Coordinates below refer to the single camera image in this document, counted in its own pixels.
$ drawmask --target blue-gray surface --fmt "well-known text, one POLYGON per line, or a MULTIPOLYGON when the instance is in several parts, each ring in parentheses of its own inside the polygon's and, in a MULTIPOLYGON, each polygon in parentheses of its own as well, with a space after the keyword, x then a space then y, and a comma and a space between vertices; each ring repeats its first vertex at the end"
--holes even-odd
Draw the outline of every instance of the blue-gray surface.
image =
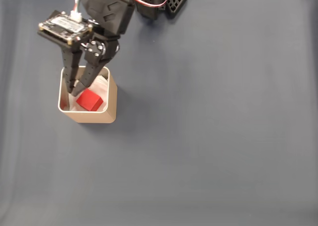
POLYGON ((318 0, 188 0, 134 15, 110 125, 57 109, 73 0, 0 2, 1 226, 316 226, 318 0))

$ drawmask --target red cube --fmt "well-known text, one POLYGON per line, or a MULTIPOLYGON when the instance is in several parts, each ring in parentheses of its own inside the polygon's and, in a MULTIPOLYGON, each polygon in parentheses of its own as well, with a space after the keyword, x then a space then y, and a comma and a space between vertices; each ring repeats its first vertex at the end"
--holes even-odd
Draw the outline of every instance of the red cube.
POLYGON ((87 111, 97 111, 103 103, 103 100, 96 93, 87 88, 76 100, 76 103, 87 111))

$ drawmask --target tan cup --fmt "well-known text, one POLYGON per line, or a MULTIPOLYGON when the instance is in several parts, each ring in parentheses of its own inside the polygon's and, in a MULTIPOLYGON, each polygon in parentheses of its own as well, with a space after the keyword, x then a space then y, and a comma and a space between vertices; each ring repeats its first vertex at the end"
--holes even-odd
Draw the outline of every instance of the tan cup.
MULTIPOLYGON (((80 66, 76 79, 83 74, 85 66, 80 66)), ((59 110, 72 118, 78 123, 112 123, 116 119, 117 110, 117 85, 110 74, 107 67, 104 67, 99 73, 108 81, 107 103, 106 109, 103 112, 88 112, 88 111, 69 111, 69 93, 66 89, 66 84, 61 72, 60 94, 59 94, 59 110)))

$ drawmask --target screw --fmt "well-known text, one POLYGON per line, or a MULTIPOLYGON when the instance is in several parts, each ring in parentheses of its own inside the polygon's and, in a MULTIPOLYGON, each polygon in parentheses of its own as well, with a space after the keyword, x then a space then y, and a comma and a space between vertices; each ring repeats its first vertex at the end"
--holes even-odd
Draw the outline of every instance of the screw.
POLYGON ((39 30, 43 31, 43 23, 39 23, 39 30))
POLYGON ((68 37, 67 40, 68 40, 68 45, 71 45, 72 44, 72 38, 68 37))

